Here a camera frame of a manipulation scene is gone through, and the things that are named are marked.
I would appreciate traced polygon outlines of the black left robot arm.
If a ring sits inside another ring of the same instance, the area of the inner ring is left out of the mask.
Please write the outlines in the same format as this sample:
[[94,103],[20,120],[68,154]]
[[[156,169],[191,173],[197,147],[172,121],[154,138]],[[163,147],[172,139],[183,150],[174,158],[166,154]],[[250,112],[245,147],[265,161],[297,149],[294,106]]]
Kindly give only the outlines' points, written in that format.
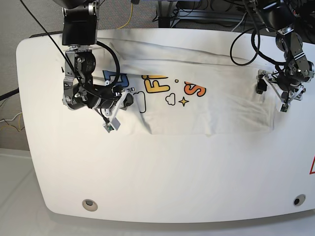
[[262,52],[258,52],[259,56],[275,66],[278,75],[274,82],[283,91],[284,103],[301,100],[306,91],[303,83],[314,77],[315,66],[307,60],[302,38],[294,31],[294,14],[284,0],[255,0],[253,9],[265,29],[276,33],[276,45],[284,53],[285,61],[275,61]]

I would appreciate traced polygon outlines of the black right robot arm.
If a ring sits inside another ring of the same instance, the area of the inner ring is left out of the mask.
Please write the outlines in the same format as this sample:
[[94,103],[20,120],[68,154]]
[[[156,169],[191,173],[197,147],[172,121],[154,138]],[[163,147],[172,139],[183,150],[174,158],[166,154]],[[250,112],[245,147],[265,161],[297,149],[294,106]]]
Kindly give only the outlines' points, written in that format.
[[[133,104],[129,93],[123,95],[119,84],[120,63],[115,52],[97,40],[99,1],[58,0],[63,9],[62,45],[65,52],[65,78],[63,81],[63,103],[71,110],[83,107],[90,109],[126,109]],[[116,71],[114,78],[104,85],[94,84],[92,73],[96,58],[90,48],[98,45],[106,49],[113,58]]]

